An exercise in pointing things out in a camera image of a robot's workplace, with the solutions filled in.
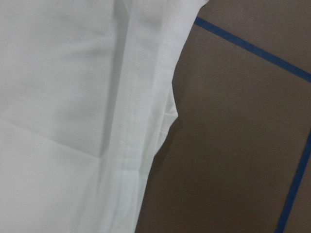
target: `white sheet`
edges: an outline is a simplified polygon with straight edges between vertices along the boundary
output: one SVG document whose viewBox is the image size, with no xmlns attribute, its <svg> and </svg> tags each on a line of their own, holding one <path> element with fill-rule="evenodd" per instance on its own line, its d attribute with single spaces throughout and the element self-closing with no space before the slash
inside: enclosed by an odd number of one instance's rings
<svg viewBox="0 0 311 233">
<path fill-rule="evenodd" d="M 133 233 L 207 0 L 0 0 L 0 232 Z"/>
</svg>

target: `white fabric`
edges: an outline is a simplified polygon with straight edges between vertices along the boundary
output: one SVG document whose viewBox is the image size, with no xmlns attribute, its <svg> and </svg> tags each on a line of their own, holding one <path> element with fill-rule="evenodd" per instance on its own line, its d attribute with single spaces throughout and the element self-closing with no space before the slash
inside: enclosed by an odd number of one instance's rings
<svg viewBox="0 0 311 233">
<path fill-rule="evenodd" d="M 207 0 L 0 0 L 0 232 L 133 233 Z"/>
</svg>

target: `blue line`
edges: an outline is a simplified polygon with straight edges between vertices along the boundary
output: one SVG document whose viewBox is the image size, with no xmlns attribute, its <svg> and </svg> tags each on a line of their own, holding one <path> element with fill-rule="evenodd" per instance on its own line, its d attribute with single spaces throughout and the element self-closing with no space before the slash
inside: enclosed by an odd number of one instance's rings
<svg viewBox="0 0 311 233">
<path fill-rule="evenodd" d="M 205 21 L 204 19 L 202 18 L 199 18 L 197 17 L 195 22 L 194 22 L 196 25 L 198 25 L 199 27 L 201 28 L 204 28 L 205 30 L 215 34 L 215 35 L 218 35 L 220 37 L 222 37 L 223 39 L 237 45 L 237 46 L 240 46 L 241 48 L 281 67 L 282 69 L 284 70 L 287 70 L 291 73 L 293 73 L 294 75 L 297 75 L 298 77 L 300 78 L 303 78 L 304 80 L 308 81 L 311 83 L 311 74 L 308 73 L 308 72 L 305 72 L 304 70 L 272 55 L 271 53 L 268 53 L 267 51 L 265 50 L 262 50 L 261 48 L 229 33 L 229 32 L 226 32 L 225 30 Z"/>
<path fill-rule="evenodd" d="M 285 205 L 284 205 L 284 208 L 283 208 L 282 213 L 280 215 L 280 219 L 278 221 L 278 225 L 277 225 L 275 233 L 283 233 L 284 232 L 286 222 L 287 222 L 288 217 L 290 215 L 290 212 L 291 212 L 294 200 L 296 198 L 296 195 L 297 195 L 303 174 L 306 170 L 308 160 L 310 159 L 310 154 L 311 154 L 311 131 L 309 133 L 307 143 L 306 143 L 305 148 L 303 150 L 303 153 L 302 153 L 298 168 L 296 170 L 290 191 L 287 195 Z"/>
</svg>

